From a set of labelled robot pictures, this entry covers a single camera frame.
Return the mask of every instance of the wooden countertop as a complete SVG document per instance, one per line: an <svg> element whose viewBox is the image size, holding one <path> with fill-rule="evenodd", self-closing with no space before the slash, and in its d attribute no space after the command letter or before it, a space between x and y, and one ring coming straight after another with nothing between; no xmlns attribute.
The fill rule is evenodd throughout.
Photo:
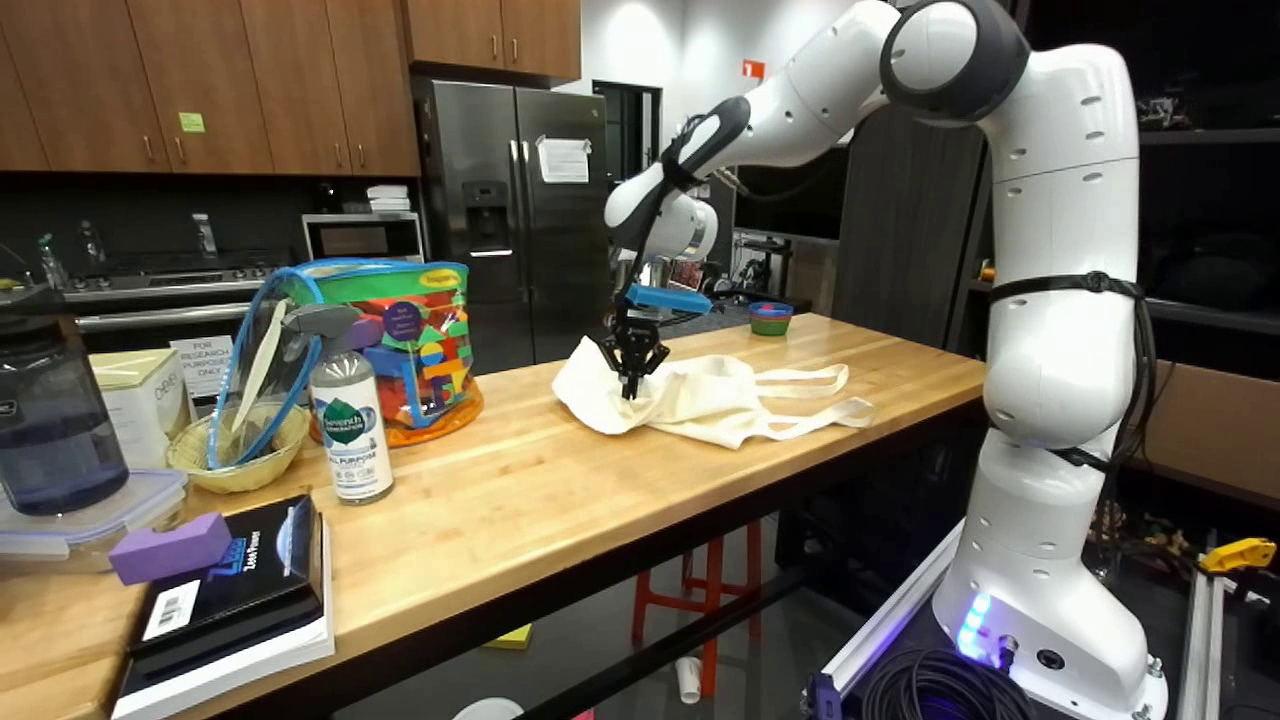
<svg viewBox="0 0 1280 720"><path fill-rule="evenodd" d="M605 438L557 403L550 377L559 365L534 365L479 377L479 419L436 445L395 453L395 489L377 503L337 503L314 449L263 492L190 492L185 498L186 517L204 508L236 511L313 489L332 524L337 575L337 655L239 688L207 712L959 408L981 396L984 381L974 358L824 314L795 314L784 339L748 329L684 337L673 339L673 354L741 354L753 369L847 365L845 396L872 398L872 423L741 453L647 428ZM138 593L118 586L107 571L0 575L0 715L107 712L136 604Z"/></svg>

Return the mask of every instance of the microwave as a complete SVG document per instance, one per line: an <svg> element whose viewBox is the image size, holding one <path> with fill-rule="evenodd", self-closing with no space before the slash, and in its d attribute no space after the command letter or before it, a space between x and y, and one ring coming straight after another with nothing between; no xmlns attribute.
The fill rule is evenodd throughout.
<svg viewBox="0 0 1280 720"><path fill-rule="evenodd" d="M415 213L309 213L304 252L423 259L423 226Z"/></svg>

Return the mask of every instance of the wooden cabinet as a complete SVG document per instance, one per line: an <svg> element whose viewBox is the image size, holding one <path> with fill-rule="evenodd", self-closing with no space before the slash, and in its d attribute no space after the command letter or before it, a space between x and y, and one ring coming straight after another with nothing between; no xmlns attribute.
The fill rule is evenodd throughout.
<svg viewBox="0 0 1280 720"><path fill-rule="evenodd" d="M581 0L504 0L508 68L581 74Z"/></svg>
<svg viewBox="0 0 1280 720"><path fill-rule="evenodd" d="M40 134L0 32L0 173L44 168Z"/></svg>
<svg viewBox="0 0 1280 720"><path fill-rule="evenodd" d="M581 0L406 0L410 58L581 74Z"/></svg>
<svg viewBox="0 0 1280 720"><path fill-rule="evenodd" d="M329 0L337 84L346 121L346 173L415 175L415 122L400 0Z"/></svg>
<svg viewBox="0 0 1280 720"><path fill-rule="evenodd" d="M0 32L46 168L168 168L122 0L0 0Z"/></svg>
<svg viewBox="0 0 1280 720"><path fill-rule="evenodd" d="M249 27L229 0L126 0L177 173L272 173Z"/></svg>
<svg viewBox="0 0 1280 720"><path fill-rule="evenodd" d="M346 126L314 0L239 0L277 173L345 173Z"/></svg>

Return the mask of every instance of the backsplash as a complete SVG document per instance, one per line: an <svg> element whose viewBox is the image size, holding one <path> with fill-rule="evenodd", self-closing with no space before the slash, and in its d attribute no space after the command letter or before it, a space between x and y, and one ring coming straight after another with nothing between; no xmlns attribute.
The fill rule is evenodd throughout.
<svg viewBox="0 0 1280 720"><path fill-rule="evenodd" d="M341 209L367 181L263 181L263 175L0 175L0 245L36 266L36 240L75 274L81 220L90 220L113 263L197 259L190 213L207 213L224 259L301 259L301 213Z"/></svg>

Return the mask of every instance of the stainless steel refrigerator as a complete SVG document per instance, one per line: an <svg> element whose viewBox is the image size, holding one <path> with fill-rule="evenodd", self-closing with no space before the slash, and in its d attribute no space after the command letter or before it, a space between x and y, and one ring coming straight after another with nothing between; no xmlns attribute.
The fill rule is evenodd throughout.
<svg viewBox="0 0 1280 720"><path fill-rule="evenodd" d="M432 255L472 266L479 369L563 358L609 313L605 101L423 78Z"/></svg>

